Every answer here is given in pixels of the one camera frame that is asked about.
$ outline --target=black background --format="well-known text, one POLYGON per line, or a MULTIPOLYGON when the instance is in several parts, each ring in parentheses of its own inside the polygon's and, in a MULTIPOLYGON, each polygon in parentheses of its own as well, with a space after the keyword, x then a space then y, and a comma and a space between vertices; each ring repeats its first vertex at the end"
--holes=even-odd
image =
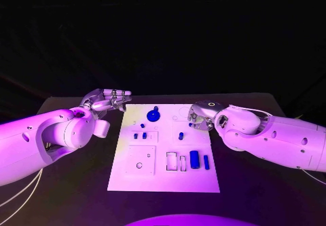
POLYGON ((49 96, 268 92, 326 125, 322 5, 251 1, 27 1, 0 5, 0 121, 49 96))

